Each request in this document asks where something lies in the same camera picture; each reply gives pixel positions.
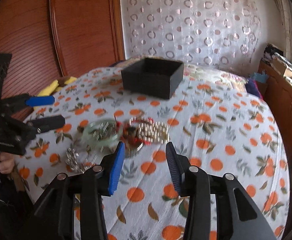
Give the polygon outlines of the person's left hand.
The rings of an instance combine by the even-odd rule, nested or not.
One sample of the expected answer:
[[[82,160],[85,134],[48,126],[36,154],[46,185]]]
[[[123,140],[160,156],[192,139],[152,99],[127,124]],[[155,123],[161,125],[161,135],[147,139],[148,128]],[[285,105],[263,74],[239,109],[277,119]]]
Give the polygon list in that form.
[[[2,174],[10,174],[15,166],[15,158],[13,154],[1,152],[0,153],[0,172]]]

